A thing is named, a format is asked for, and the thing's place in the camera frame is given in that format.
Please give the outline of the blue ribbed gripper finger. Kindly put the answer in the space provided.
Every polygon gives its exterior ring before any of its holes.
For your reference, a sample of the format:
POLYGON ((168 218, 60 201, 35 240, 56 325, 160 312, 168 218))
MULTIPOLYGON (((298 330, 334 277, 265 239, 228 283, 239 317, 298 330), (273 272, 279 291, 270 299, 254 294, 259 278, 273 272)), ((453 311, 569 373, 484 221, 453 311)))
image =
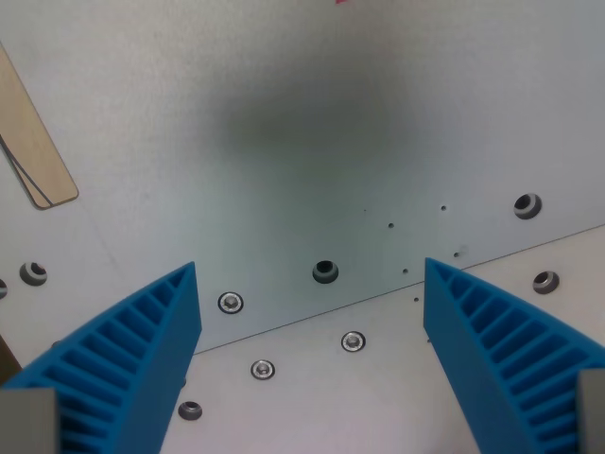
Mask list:
POLYGON ((577 453, 579 372, 604 348, 540 308, 428 258, 423 328, 482 453, 577 453))
POLYGON ((201 333, 194 263, 100 313, 7 390, 52 389, 62 453, 160 451, 201 333))

